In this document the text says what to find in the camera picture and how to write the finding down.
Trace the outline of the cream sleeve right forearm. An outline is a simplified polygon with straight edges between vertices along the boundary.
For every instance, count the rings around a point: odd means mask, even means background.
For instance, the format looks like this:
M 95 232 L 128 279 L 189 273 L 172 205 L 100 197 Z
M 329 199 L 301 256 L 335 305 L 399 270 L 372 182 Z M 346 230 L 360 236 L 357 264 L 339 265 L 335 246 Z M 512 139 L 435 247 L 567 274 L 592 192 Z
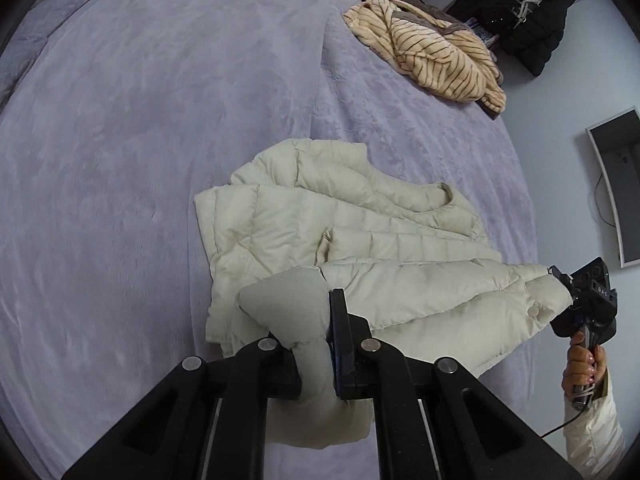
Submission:
M 600 396 L 578 419 L 563 429 L 567 461 L 584 479 L 608 479 L 625 453 L 610 375 L 605 373 Z

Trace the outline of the right hand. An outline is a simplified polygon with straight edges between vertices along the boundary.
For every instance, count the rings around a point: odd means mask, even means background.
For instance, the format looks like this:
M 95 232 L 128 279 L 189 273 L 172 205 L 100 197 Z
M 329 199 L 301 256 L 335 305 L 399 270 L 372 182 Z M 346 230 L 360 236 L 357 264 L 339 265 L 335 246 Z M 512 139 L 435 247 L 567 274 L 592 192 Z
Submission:
M 606 376 L 605 348 L 598 344 L 592 351 L 582 346 L 584 334 L 574 333 L 567 351 L 567 362 L 563 372 L 562 389 L 567 400 L 574 399 L 575 388 L 592 387 L 597 399 L 603 391 Z

